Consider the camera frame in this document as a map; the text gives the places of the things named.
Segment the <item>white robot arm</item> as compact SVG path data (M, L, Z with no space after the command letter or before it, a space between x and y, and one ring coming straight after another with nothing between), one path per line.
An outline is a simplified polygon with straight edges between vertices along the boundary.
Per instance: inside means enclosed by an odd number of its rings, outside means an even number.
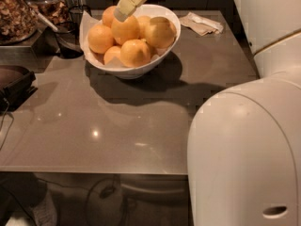
M259 79L192 121L194 226L301 226L301 0L234 0Z

